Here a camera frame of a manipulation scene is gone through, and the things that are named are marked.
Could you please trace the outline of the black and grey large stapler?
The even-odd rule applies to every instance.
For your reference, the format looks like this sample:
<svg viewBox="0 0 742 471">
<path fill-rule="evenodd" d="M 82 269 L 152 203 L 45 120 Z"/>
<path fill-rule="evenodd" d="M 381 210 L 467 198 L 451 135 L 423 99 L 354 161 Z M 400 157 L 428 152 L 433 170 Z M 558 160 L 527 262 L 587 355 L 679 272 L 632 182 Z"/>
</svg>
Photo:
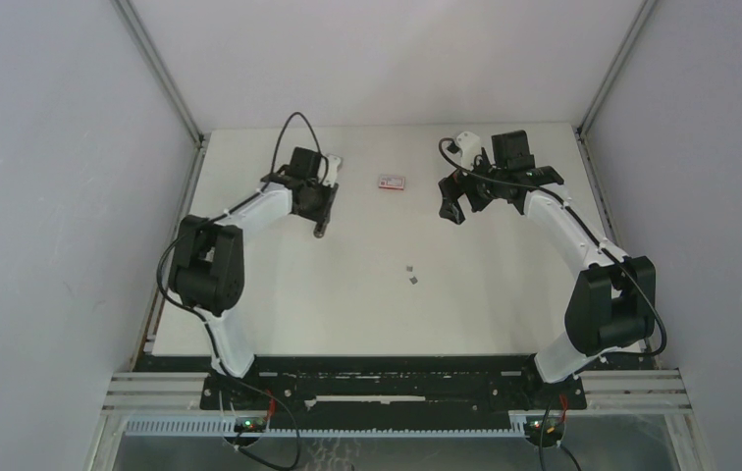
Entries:
<svg viewBox="0 0 742 471">
<path fill-rule="evenodd" d="M 318 221 L 315 224 L 315 226 L 314 226 L 313 235 L 316 238 L 322 238 L 325 235 L 325 233 L 326 233 L 326 230 L 328 228 L 328 224 L 329 224 L 329 221 L 327 219 L 323 219 L 321 221 Z"/>
</svg>

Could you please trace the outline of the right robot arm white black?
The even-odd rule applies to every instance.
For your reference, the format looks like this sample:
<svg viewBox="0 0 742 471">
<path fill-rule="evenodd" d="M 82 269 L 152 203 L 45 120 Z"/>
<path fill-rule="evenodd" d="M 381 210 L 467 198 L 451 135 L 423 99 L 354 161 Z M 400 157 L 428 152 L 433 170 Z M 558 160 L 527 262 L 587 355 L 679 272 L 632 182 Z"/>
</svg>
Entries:
<svg viewBox="0 0 742 471">
<path fill-rule="evenodd" d="M 655 306 L 656 268 L 583 220 L 561 174 L 537 165 L 526 131 L 491 142 L 486 148 L 470 131 L 440 139 L 439 153 L 453 171 L 439 182 L 439 215 L 460 225 L 461 199 L 474 213 L 504 201 L 546 233 L 573 275 L 564 331 L 530 357 L 521 384 L 528 404 L 546 408 L 559 398 L 561 382 L 601 357 L 638 357 L 634 345 L 665 332 Z"/>
</svg>

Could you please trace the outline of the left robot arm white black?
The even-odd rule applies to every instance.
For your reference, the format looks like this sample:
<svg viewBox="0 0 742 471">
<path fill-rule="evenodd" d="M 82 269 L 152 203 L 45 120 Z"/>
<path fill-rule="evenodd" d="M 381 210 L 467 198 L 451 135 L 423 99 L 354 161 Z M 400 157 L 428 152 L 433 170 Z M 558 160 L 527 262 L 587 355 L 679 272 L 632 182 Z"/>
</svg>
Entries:
<svg viewBox="0 0 742 471">
<path fill-rule="evenodd" d="M 341 157 L 297 147 L 291 160 L 263 177 L 256 190 L 219 215 L 184 217 L 162 257 L 169 263 L 165 292 L 179 296 L 176 306 L 198 317 L 210 342 L 211 367 L 229 378 L 224 397 L 239 409 L 260 399 L 260 381 L 247 374 L 255 359 L 235 307 L 245 285 L 244 244 L 287 216 L 313 222 L 325 235 L 339 190 Z"/>
</svg>

